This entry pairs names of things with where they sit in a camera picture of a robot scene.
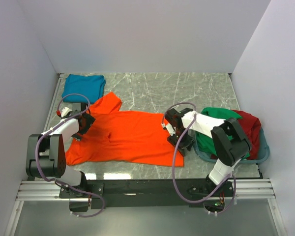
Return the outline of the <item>orange t shirt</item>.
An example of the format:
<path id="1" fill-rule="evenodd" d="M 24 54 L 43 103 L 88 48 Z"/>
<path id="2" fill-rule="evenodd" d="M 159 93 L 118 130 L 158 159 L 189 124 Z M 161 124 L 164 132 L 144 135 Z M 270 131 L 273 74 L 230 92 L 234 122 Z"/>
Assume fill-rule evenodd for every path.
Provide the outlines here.
<path id="1" fill-rule="evenodd" d="M 121 111 L 122 101 L 110 92 L 90 106 L 95 122 L 80 141 L 72 140 L 66 151 L 69 166 L 85 162 L 122 161 L 170 167 L 184 166 L 174 153 L 169 133 L 161 126 L 163 115 Z"/>

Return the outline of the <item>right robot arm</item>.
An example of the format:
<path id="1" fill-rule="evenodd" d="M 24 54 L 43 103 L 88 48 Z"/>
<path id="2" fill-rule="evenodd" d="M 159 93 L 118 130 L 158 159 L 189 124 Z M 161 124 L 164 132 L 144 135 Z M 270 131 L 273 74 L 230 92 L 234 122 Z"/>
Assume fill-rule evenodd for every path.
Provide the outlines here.
<path id="1" fill-rule="evenodd" d="M 203 134 L 212 139 L 217 161 L 206 177 L 206 191 L 211 196 L 217 196 L 223 191 L 223 182 L 234 170 L 235 166 L 245 157 L 252 145 L 236 118 L 221 119 L 202 115 L 191 108 L 177 111 L 167 110 L 162 123 L 169 132 L 167 140 L 174 149 L 172 173 L 175 173 L 176 155 L 184 155 L 190 150 L 195 138 L 188 134 L 189 130 Z"/>

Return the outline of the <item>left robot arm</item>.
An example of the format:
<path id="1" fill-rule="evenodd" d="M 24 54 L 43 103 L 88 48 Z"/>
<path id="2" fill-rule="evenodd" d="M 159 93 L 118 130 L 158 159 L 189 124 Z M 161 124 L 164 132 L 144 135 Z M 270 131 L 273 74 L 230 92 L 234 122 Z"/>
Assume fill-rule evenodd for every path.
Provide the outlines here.
<path id="1" fill-rule="evenodd" d="M 70 138 L 81 141 L 95 122 L 90 104 L 80 103 L 72 109 L 57 111 L 60 122 L 41 134 L 28 138 L 26 173 L 29 177 L 54 181 L 71 191 L 76 197 L 84 197 L 89 190 L 86 176 L 66 163 L 64 144 Z"/>

